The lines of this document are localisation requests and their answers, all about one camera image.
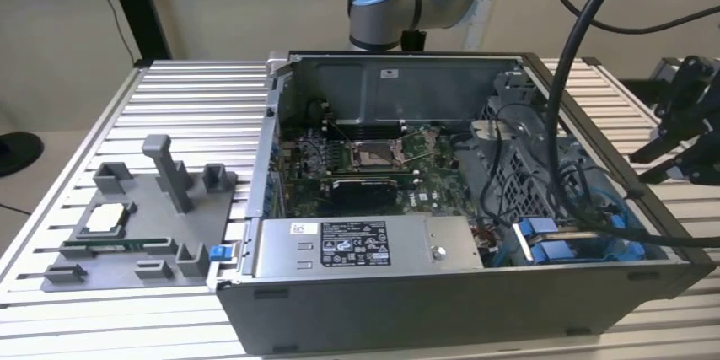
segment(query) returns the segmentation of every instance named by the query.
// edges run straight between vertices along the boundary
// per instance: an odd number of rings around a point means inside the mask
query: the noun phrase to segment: aluminum extrusion table
[[[544,62],[552,70],[556,60]],[[174,137],[174,156],[191,170],[222,162],[240,175],[227,240],[242,237],[266,79],[264,62],[156,62],[134,70],[0,260],[0,357],[247,356],[208,287],[43,293],[40,274],[91,201],[94,169],[124,161],[136,173],[152,170],[140,152],[150,133]],[[582,60],[567,88],[618,150],[634,152],[656,120],[631,92]],[[675,181],[652,189],[694,236],[720,235],[720,187]],[[708,252],[720,262],[720,250]],[[720,271],[675,300],[642,305],[602,336],[318,358],[720,358]]]

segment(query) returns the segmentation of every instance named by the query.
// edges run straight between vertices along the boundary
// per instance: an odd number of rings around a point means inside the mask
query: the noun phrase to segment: warning label
[[[390,266],[386,221],[320,224],[320,263],[324,267]]]

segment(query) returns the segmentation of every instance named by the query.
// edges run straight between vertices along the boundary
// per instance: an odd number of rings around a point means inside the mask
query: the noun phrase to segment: circuit board
[[[431,126],[410,127],[396,139],[330,141],[310,131],[284,150],[284,201],[288,218],[331,215],[462,215],[476,207],[458,168],[451,135]],[[375,207],[335,207],[332,190],[343,182],[387,182],[395,201]]]

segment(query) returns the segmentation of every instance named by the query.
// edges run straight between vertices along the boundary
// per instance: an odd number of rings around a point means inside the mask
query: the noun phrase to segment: beige wall
[[[176,57],[259,59],[268,51],[343,50],[347,0],[155,0]],[[438,30],[428,48],[460,50],[464,28]]]
[[[344,3],[156,0],[175,56],[200,59],[262,59],[272,50],[343,49],[348,35]],[[602,18],[642,25],[714,3],[719,0],[608,0]],[[622,75],[644,76],[662,56],[718,55],[718,21],[720,17],[714,17],[640,38],[594,30],[582,54],[598,56]],[[130,35],[122,16],[120,22]],[[483,51],[556,56],[571,23],[556,0],[494,0]],[[464,27],[438,30],[428,37],[428,49],[460,50],[464,38]],[[32,131],[88,128],[128,70],[104,0],[0,0],[0,117],[6,123]]]
[[[155,2],[176,58],[259,60],[348,44],[346,0]],[[462,49],[464,34],[432,34],[428,49]],[[15,127],[88,128],[128,71],[104,0],[0,0],[0,116]]]
[[[0,115],[18,129],[90,127],[131,66],[106,0],[0,0]]]
[[[582,7],[584,0],[572,2]],[[624,27],[646,27],[718,4],[720,0],[608,0],[598,18]],[[559,0],[494,0],[484,51],[534,51],[540,56],[558,56],[574,19]],[[591,29],[580,56],[596,56],[619,76],[647,77],[663,56],[720,55],[719,22],[720,14],[642,36]]]

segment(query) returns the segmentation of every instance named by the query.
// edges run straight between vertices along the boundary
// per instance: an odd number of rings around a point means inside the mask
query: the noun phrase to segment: blue latch
[[[234,259],[234,247],[216,244],[211,248],[211,261],[231,261]]]

